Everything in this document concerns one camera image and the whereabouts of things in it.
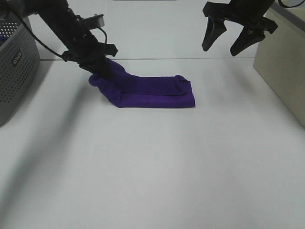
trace white table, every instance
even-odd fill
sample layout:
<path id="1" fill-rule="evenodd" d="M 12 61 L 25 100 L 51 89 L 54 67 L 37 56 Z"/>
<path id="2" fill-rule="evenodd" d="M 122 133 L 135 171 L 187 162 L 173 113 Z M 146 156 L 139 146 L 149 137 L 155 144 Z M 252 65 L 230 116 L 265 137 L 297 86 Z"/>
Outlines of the white table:
<path id="1" fill-rule="evenodd" d="M 69 0 L 76 14 L 90 17 L 105 14 L 105 30 L 109 43 L 114 43 L 119 52 L 114 59 L 173 59 L 173 58 L 229 58 L 230 48 L 242 26 L 226 22 L 228 31 L 224 33 L 208 52 L 201 44 L 207 27 L 207 18 L 202 9 L 206 0 L 177 1 L 113 1 L 113 0 Z M 45 26 L 39 16 L 30 16 L 34 32 L 42 41 L 58 53 L 66 48 L 52 31 Z M 104 42 L 99 30 L 93 34 Z M 38 45 L 41 58 L 58 59 Z M 255 57 L 254 45 L 237 57 Z"/>
<path id="2" fill-rule="evenodd" d="M 0 128 L 0 228 L 304 228 L 305 129 L 252 58 L 119 63 L 185 76 L 196 108 L 119 109 L 42 62 Z"/>

